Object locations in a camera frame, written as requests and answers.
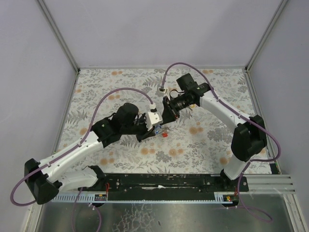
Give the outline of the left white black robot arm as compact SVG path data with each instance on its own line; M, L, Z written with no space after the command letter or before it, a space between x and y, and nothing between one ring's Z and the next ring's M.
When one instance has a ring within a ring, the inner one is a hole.
M67 148L40 161L29 159L24 166L24 177L35 203L45 204L62 191L93 187L104 177L99 167L70 173L68 168L90 153L119 141L123 135L134 135L138 142L153 137L155 126L161 122L155 105L149 112L139 114L136 105L125 103L112 115L91 125L84 137Z

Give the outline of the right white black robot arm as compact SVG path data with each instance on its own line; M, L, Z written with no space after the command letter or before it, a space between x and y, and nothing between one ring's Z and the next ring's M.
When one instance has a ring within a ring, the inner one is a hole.
M177 83L181 92L175 98L170 96L168 89L159 89L165 94L163 123L176 121L180 117L179 112L193 104L215 115L233 132L233 155L221 176L229 180L237 179L252 156L259 154L267 145L264 120L259 115L242 115L235 107L215 97L209 84L197 84L189 73L178 78Z

